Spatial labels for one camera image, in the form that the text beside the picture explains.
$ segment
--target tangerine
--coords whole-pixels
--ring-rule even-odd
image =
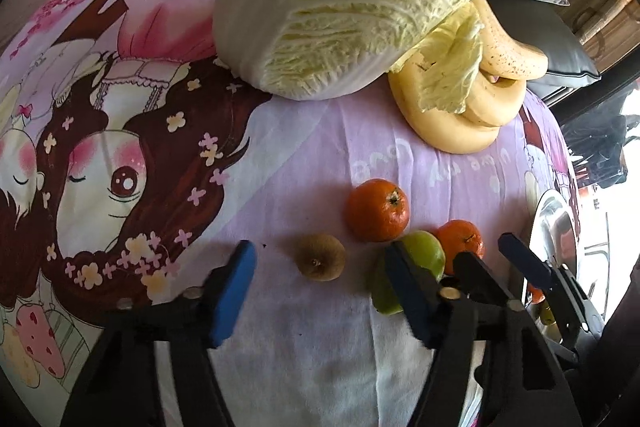
[[[540,302],[545,300],[545,294],[542,292],[542,290],[536,288],[530,282],[527,282],[527,290],[531,292],[532,304],[540,304]]]
[[[344,209],[347,227],[361,241],[391,241],[409,223],[409,201],[386,180],[373,179],[354,188]]]
[[[447,262],[444,273],[453,275],[453,260],[463,251],[476,254],[480,259],[484,256],[484,242],[478,227],[464,219],[452,219],[436,230],[434,235],[440,241]]]

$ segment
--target small fruit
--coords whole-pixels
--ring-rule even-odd
[[[447,263],[444,273],[453,275],[453,260],[463,251],[476,254],[480,259],[484,256],[484,242],[478,227],[463,219],[452,219],[436,230],[435,236],[440,241]]]
[[[369,180],[349,194],[344,219],[361,241],[391,241],[409,223],[409,201],[397,185]]]
[[[540,304],[543,300],[545,300],[545,294],[542,290],[532,286],[530,282],[527,283],[527,290],[531,292],[531,303],[532,304]]]
[[[314,281],[340,277],[346,259],[345,249],[333,235],[315,233],[300,240],[296,265],[300,273]]]
[[[550,326],[556,321],[548,302],[544,302],[540,305],[540,322],[545,326]]]
[[[429,232],[417,230],[401,240],[414,263],[429,270],[439,281],[444,272],[445,255],[436,237]],[[380,255],[370,280],[371,301],[383,315],[402,311],[398,297],[385,273],[385,257]]]

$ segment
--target pink bedsheet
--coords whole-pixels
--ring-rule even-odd
[[[577,209],[558,125],[527,93],[491,147],[449,155],[415,135],[384,77],[323,102],[268,95],[216,60],[213,2],[52,0],[0,58],[0,96],[19,89],[0,105],[0,310],[37,384],[12,362],[15,341],[0,365],[36,418],[57,425],[100,311],[172,298],[249,239],[255,279],[212,354],[236,425],[405,425],[431,353],[402,314],[372,308],[377,246],[345,229],[348,192],[374,177],[398,183],[409,230],[473,221],[505,277],[497,237],[521,232],[544,190]],[[314,232],[348,251],[333,282],[304,279],[292,261],[296,238]],[[78,349],[47,355],[46,327],[31,346],[18,320],[27,306]]]

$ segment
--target kiwi fruit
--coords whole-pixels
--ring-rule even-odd
[[[332,281],[340,277],[346,251],[333,235],[315,233],[303,237],[295,256],[298,270],[314,281]]]

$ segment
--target banana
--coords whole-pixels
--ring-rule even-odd
[[[511,80],[535,80],[546,73],[548,58],[535,46],[512,39],[486,0],[472,0],[484,28],[480,69]]]
[[[523,80],[500,78],[491,82],[479,71],[466,97],[466,110],[462,116],[477,125],[506,125],[518,114],[526,92],[527,83]]]
[[[437,109],[421,112],[415,88],[414,79],[418,75],[413,71],[415,68],[415,64],[405,64],[399,73],[388,73],[387,76],[396,104],[420,138],[432,147],[452,154],[479,152],[495,141],[499,127],[476,125],[461,114]]]

